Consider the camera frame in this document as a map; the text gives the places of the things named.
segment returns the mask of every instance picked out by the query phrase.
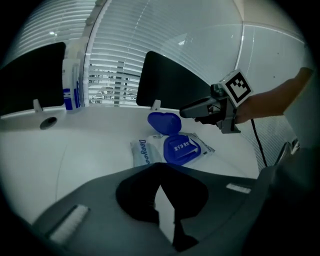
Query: window blinds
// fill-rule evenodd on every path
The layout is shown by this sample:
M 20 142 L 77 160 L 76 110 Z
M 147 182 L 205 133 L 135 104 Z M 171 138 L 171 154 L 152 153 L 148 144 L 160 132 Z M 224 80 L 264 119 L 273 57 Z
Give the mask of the window blinds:
M 45 45 L 80 38 L 94 6 L 95 0 L 45 0 L 27 19 L 4 63 Z
M 162 0 L 112 0 L 96 23 L 88 67 L 89 105 L 136 106 L 146 53 L 154 51 L 178 62 L 205 81 L 199 61 L 182 46 L 181 22 Z

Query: blue plastic case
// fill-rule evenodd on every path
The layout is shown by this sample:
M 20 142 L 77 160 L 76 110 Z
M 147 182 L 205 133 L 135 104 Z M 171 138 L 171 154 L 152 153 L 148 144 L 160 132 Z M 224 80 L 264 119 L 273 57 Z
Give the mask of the blue plastic case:
M 176 114 L 152 112 L 147 120 L 157 132 L 169 135 L 163 144 L 163 156 L 168 163 L 182 166 L 201 154 L 198 143 L 186 135 L 179 134 L 182 124 Z

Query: white table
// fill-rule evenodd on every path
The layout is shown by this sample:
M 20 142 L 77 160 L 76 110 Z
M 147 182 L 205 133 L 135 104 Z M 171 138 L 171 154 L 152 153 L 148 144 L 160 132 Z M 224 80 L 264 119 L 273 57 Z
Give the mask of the white table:
M 157 133 L 147 121 L 149 113 L 131 107 L 86 107 L 74 114 L 61 110 L 45 114 L 58 117 L 57 124 L 45 131 L 39 129 L 43 117 L 35 114 L 1 120 L 1 176 L 15 211 L 33 222 L 84 183 L 132 168 L 130 142 Z M 193 119 L 181 121 L 182 132 L 196 133 L 215 149 L 214 156 L 198 161 L 195 169 L 258 177 L 254 149 L 240 134 L 222 134 L 216 126 Z

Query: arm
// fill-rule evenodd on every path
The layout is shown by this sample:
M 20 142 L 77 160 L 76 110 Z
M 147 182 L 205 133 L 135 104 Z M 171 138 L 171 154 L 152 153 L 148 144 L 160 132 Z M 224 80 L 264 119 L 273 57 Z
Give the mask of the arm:
M 236 123 L 241 124 L 250 119 L 281 116 L 300 94 L 312 70 L 302 67 L 295 78 L 289 79 L 273 90 L 250 96 L 242 103 L 236 114 Z

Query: hand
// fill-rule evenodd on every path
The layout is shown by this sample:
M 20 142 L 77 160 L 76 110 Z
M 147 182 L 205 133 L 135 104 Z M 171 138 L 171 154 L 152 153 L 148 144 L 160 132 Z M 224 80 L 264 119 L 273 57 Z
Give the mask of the hand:
M 253 110 L 254 110 L 253 98 L 252 96 L 250 96 L 237 109 L 236 116 L 235 116 L 235 123 L 242 124 L 250 119 L 253 119 L 254 118 Z

